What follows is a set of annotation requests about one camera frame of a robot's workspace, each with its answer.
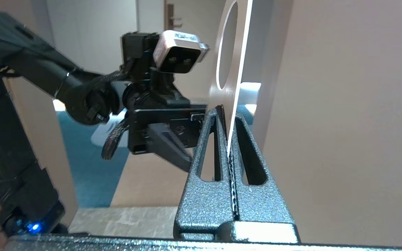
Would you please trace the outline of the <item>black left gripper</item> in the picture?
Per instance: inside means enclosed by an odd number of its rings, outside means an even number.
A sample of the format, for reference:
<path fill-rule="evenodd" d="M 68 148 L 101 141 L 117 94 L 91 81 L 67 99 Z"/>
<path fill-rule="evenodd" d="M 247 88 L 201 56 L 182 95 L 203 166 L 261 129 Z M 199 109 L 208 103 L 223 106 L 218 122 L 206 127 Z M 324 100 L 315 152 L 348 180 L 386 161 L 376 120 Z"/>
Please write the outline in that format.
<path fill-rule="evenodd" d="M 124 106 L 130 153 L 151 152 L 189 172 L 174 218 L 174 238 L 215 240 L 219 227 L 237 214 L 222 106 L 209 110 L 203 122 L 206 104 L 169 108 L 158 102 L 152 92 L 140 91 L 135 84 L 129 84 L 124 91 Z M 214 136 L 214 179 L 204 181 L 201 173 L 210 135 Z M 185 148 L 195 146 L 192 160 Z"/>

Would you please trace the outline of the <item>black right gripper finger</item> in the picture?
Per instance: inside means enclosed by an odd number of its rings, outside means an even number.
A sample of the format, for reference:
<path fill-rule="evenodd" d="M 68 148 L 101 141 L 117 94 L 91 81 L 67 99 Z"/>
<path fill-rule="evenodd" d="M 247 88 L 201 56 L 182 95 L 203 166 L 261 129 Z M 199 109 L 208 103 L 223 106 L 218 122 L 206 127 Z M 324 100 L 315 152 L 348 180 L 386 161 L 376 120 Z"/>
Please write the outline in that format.
<path fill-rule="evenodd" d="M 222 224 L 222 240 L 239 243 L 299 243 L 295 220 L 241 114 L 230 142 L 233 220 Z"/>

